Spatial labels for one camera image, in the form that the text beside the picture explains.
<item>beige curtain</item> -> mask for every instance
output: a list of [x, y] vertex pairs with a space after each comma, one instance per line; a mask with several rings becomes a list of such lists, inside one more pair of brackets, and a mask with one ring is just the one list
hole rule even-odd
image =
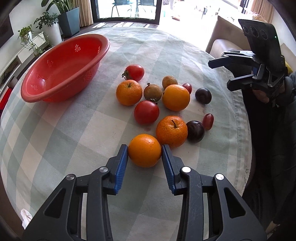
[[251, 11], [262, 15], [269, 23], [274, 16], [274, 8], [267, 0], [254, 0]]
[[89, 26], [94, 23], [91, 12], [90, 0], [74, 0], [75, 5], [79, 7], [80, 27]]

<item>person's hand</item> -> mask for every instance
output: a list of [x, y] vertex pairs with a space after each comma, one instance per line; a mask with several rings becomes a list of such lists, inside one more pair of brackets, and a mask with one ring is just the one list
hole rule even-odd
[[[284, 93], [285, 92], [285, 84], [282, 84], [281, 87], [279, 88], [279, 93]], [[263, 103], [268, 103], [269, 98], [267, 97], [266, 93], [264, 93], [261, 90], [253, 90], [254, 95], [258, 100], [260, 100]]]

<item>red object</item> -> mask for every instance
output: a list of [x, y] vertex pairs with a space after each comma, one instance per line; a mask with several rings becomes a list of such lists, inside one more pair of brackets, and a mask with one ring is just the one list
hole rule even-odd
[[143, 100], [135, 107], [133, 116], [140, 125], [152, 124], [159, 116], [159, 108], [150, 100]]
[[205, 130], [210, 130], [214, 123], [214, 116], [212, 114], [206, 114], [205, 117], [202, 120], [202, 124], [205, 128]]
[[192, 92], [192, 86], [189, 83], [185, 83], [182, 85], [186, 90], [188, 90], [189, 94]]
[[105, 36], [86, 34], [50, 49], [26, 74], [22, 98], [26, 102], [60, 102], [79, 93], [93, 79], [109, 45]]
[[6, 106], [7, 102], [8, 102], [8, 99], [9, 99], [9, 96], [12, 92], [12, 89], [11, 88], [8, 88], [7, 91], [5, 92], [5, 94], [3, 95], [3, 98], [0, 102], [0, 111], [3, 111], [4, 110], [4, 107]]
[[131, 64], [126, 67], [126, 70], [122, 74], [126, 80], [135, 80], [139, 82], [144, 76], [144, 68], [138, 64]]

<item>round table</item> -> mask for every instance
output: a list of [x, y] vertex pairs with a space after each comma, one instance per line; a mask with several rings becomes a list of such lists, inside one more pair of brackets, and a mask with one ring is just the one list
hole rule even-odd
[[[156, 29], [121, 27], [92, 33], [108, 37], [110, 49], [89, 86], [65, 102], [25, 103], [20, 96], [25, 73], [3, 111], [1, 175], [17, 214], [25, 208], [35, 215], [65, 175], [92, 173], [116, 155], [121, 144], [129, 144], [141, 133], [155, 135], [157, 123], [167, 115], [181, 116], [185, 122], [202, 121], [207, 113], [214, 115], [213, 128], [201, 142], [186, 141], [173, 155], [200, 174], [224, 174], [242, 195], [252, 147], [242, 93], [226, 88], [233, 75], [225, 68], [210, 69], [209, 54]], [[139, 82], [143, 89], [148, 82], [161, 86], [166, 75], [175, 76], [181, 85], [191, 83], [188, 107], [173, 112], [160, 100], [158, 120], [151, 126], [138, 125], [133, 117], [135, 106], [122, 106], [115, 96], [129, 64], [145, 68]], [[200, 87], [212, 93], [208, 105], [199, 104], [194, 97]], [[109, 196], [108, 202], [114, 240], [176, 239], [182, 196], [172, 195], [161, 161], [148, 169], [129, 161], [122, 189]]]

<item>red colander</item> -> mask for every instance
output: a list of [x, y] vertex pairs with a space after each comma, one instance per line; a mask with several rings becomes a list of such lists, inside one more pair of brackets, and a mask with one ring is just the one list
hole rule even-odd
[[79, 93], [93, 79], [109, 46], [105, 36], [85, 34], [50, 49], [26, 74], [23, 100], [60, 102]]

